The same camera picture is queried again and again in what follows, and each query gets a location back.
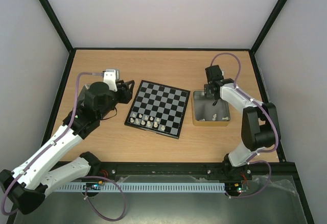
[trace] black frame edge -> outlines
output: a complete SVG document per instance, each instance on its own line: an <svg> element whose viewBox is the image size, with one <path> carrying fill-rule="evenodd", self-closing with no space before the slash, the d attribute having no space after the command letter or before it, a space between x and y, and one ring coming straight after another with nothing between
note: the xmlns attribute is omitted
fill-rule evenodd
<svg viewBox="0 0 327 224"><path fill-rule="evenodd" d="M249 52L246 48L161 48L161 47L77 47L75 49L97 51L212 51L212 52Z"/></svg>
<svg viewBox="0 0 327 224"><path fill-rule="evenodd" d="M257 50L259 49L260 45L264 41L266 35L268 34L270 28L274 24L276 18L278 17L279 13L281 12L281 10L284 7L286 2L287 2L287 0L278 0L277 1L275 7L273 8L272 12L270 13L265 25L261 29L257 39L255 40L255 42L251 48L252 53L255 54L257 52Z"/></svg>
<svg viewBox="0 0 327 224"><path fill-rule="evenodd" d="M50 117L49 117L48 124L46 126L46 130L45 130L45 133L44 133L44 137L43 137L41 146L44 145L51 138L52 130L53 130L53 127L54 127L55 122L56 122L56 118L57 118L57 114L58 114L59 107L60 107L60 104L61 104L62 96L63 96L63 93L64 93L65 88L66 88L66 83L67 83L69 74L71 72L71 68L72 68L74 57L75 57L75 53L76 53L76 50L73 49L73 51L68 56L67 63L66 63L65 69L64 69L63 74L62 74L62 78L61 78L61 81L60 81L60 84L59 84L58 92L57 92L55 102L54 102L52 110L51 110L51 114L50 114Z"/></svg>
<svg viewBox="0 0 327 224"><path fill-rule="evenodd" d="M296 191L297 191L297 193L298 193L298 195L300 197L300 202L301 202L302 209L303 209L303 212L305 214L305 217L307 219L307 223L308 224L315 223L314 220L313 220L313 216L312 216L312 213L311 213L308 201L307 201L306 194L305 194L305 192L303 190L300 178L294 179L294 183L295 183Z"/></svg>
<svg viewBox="0 0 327 224"><path fill-rule="evenodd" d="M15 205L13 205L12 208L11 208L11 211L13 211L15 209L17 209L17 207ZM17 213L18 212L16 212L15 214L9 215L6 224L14 224L15 220L16 220Z"/></svg>
<svg viewBox="0 0 327 224"><path fill-rule="evenodd" d="M67 51L70 53L73 50L73 46L69 41L64 29L62 28L54 10L52 9L48 0L39 0L43 6L46 14L48 15L50 21L52 22L53 27L56 29L59 37L61 38L63 44L65 45Z"/></svg>

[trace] robotic arm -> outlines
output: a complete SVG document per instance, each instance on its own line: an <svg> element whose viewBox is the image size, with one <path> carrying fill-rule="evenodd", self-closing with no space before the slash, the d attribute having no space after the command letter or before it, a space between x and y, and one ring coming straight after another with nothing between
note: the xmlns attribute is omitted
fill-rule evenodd
<svg viewBox="0 0 327 224"><path fill-rule="evenodd" d="M73 123L68 130L73 111L63 120L63 125L57 132L32 157L13 171L0 172L0 185L4 192L14 179L21 175L12 185L8 198L22 214L34 211L61 185L86 175L95 176L99 171L100 160L90 152L81 154L65 166L50 170L71 148L99 127L100 121L114 110L118 103L127 104L132 99L134 81L119 81L117 69L107 69L102 75L103 82L83 87L76 104ZM25 170L32 160L35 162Z"/></svg>
<svg viewBox="0 0 327 224"><path fill-rule="evenodd" d="M245 165L259 152L273 146L276 141L270 122L258 106L269 114L278 139L281 138L276 106L273 103L263 103L253 99L235 85L234 80L225 79L219 65L210 66L205 69L205 72L208 82L204 85L206 97L214 96L215 100L223 99L243 114L242 141L234 151L225 156L224 162L231 167ZM265 124L260 125L259 119L265 121Z"/></svg>

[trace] black robotic arm joint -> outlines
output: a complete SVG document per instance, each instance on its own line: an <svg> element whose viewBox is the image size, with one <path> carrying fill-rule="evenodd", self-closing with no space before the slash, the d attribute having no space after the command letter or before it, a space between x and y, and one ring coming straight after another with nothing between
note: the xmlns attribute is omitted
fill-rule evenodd
<svg viewBox="0 0 327 224"><path fill-rule="evenodd" d="M274 123L278 139L281 138L276 106L272 103L262 104L262 107L269 114ZM259 124L259 119L265 121L264 125ZM247 107L243 109L241 137L244 145L255 151L260 147L270 147L275 144L275 134L269 121L258 107Z"/></svg>
<svg viewBox="0 0 327 224"><path fill-rule="evenodd" d="M3 192L14 180L12 172L4 169L0 172L0 186ZM18 207L22 214L27 215L36 210L44 201L47 185L40 184L35 190L26 189L23 184L16 182L10 190L8 198Z"/></svg>
<svg viewBox="0 0 327 224"><path fill-rule="evenodd" d="M74 135L85 139L92 131L100 126L100 120L110 111L114 110L118 103L127 104L133 96L134 80L124 82L117 81L117 91L109 89L104 82L95 82L85 90L84 99L80 100L71 129ZM73 112L63 120L68 125Z"/></svg>
<svg viewBox="0 0 327 224"><path fill-rule="evenodd" d="M80 155L81 158L85 159L91 166L88 176L96 176L100 170L101 161L91 152L85 152Z"/></svg>
<svg viewBox="0 0 327 224"><path fill-rule="evenodd" d="M220 87L234 82L233 79L224 79L219 65L207 67L205 74L208 83L204 85L204 95L207 98L214 96L215 100L219 100L221 98Z"/></svg>

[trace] black chess square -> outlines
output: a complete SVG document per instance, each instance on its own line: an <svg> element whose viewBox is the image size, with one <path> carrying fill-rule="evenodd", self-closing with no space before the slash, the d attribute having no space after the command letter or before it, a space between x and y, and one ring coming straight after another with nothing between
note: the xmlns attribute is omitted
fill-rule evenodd
<svg viewBox="0 0 327 224"><path fill-rule="evenodd" d="M182 112L176 112L175 116L180 118L182 116Z"/></svg>
<svg viewBox="0 0 327 224"><path fill-rule="evenodd" d="M162 120L160 121L160 125L165 126L166 124L167 124L167 120L162 119Z"/></svg>
<svg viewBox="0 0 327 224"><path fill-rule="evenodd" d="M176 105L172 105L171 110L176 111L177 110L177 106Z"/></svg>
<svg viewBox="0 0 327 224"><path fill-rule="evenodd" d="M158 108L159 108L158 106L153 106L151 110L156 112L158 111Z"/></svg>
<svg viewBox="0 0 327 224"><path fill-rule="evenodd" d="M170 133L171 130L172 130L172 128L170 128L170 127L166 127L166 128L165 128L165 132L167 132L167 133Z"/></svg>
<svg viewBox="0 0 327 224"><path fill-rule="evenodd" d="M151 110L148 110L148 109L146 109L144 112L145 115L150 115L150 113L151 113Z"/></svg>
<svg viewBox="0 0 327 224"><path fill-rule="evenodd" d="M173 122L173 128L178 129L178 127L179 127L179 123Z"/></svg>

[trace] chessboard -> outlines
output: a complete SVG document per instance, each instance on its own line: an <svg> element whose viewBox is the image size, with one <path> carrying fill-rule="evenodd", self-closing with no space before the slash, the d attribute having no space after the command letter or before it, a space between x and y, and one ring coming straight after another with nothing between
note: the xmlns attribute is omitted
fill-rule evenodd
<svg viewBox="0 0 327 224"><path fill-rule="evenodd" d="M125 125L178 139L190 92L141 81Z"/></svg>

